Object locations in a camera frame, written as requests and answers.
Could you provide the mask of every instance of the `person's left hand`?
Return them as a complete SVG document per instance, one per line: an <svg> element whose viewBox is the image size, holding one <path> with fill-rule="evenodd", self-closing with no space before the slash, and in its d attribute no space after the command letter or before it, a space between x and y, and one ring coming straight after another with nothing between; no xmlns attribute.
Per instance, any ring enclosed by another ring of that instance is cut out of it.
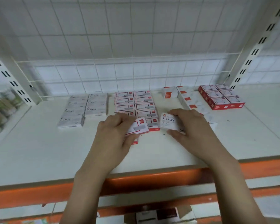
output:
<svg viewBox="0 0 280 224"><path fill-rule="evenodd" d="M96 136L93 140L90 152L83 162L79 172L84 174L90 168L107 176L125 158L134 140L139 137L131 134L125 137L136 117L127 114L116 113L108 116L105 121L98 124Z"/></svg>

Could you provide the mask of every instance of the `person's right hand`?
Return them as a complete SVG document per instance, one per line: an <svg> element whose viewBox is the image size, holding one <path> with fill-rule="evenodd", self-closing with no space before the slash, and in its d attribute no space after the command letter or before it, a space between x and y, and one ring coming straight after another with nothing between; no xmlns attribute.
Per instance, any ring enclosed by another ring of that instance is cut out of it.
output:
<svg viewBox="0 0 280 224"><path fill-rule="evenodd" d="M175 130L168 130L175 140L177 140L191 154L204 161L209 166L224 158L232 156L221 144L209 123L203 115L196 110L172 109L168 112L177 115L184 124L186 135Z"/></svg>

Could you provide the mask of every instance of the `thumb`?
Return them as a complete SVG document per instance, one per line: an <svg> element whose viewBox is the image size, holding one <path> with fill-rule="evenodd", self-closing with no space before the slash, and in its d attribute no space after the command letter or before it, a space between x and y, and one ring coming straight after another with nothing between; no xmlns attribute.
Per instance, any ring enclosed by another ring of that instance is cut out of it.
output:
<svg viewBox="0 0 280 224"><path fill-rule="evenodd" d="M168 130L167 133L171 135L178 143L180 143L183 147L186 145L187 137L183 135L181 132L175 130Z"/></svg>
<svg viewBox="0 0 280 224"><path fill-rule="evenodd" d="M123 142L123 145L122 145L122 149L124 151L124 156L127 155L127 153L129 152L130 147L133 144L134 140L136 138L138 138L139 136L140 135L134 133L134 134L131 134L131 135L129 135L125 138L125 140Z"/></svg>

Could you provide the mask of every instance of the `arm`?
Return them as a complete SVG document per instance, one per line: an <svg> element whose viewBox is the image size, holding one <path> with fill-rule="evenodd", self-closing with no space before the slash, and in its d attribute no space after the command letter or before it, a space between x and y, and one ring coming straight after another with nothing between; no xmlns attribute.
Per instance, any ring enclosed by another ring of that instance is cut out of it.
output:
<svg viewBox="0 0 280 224"><path fill-rule="evenodd" d="M74 187L60 224L95 224L101 187L127 155L139 135L125 137L134 117L118 113L98 124L91 149L74 178Z"/></svg>
<svg viewBox="0 0 280 224"><path fill-rule="evenodd" d="M224 148L204 117L195 110L169 112L182 120L186 135L168 130L191 154L204 161L213 172L223 223L267 223L246 185L238 161Z"/></svg>

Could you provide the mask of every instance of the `forearm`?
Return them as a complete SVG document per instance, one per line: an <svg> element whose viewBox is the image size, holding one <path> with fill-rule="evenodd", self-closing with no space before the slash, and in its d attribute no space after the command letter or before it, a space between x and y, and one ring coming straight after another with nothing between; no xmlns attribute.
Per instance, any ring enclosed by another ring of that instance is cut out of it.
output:
<svg viewBox="0 0 280 224"><path fill-rule="evenodd" d="M67 202L60 224L94 224L98 199L105 175L89 170L88 173L77 172L72 194Z"/></svg>
<svg viewBox="0 0 280 224"><path fill-rule="evenodd" d="M235 158L227 155L210 168L215 180L223 223L266 223Z"/></svg>

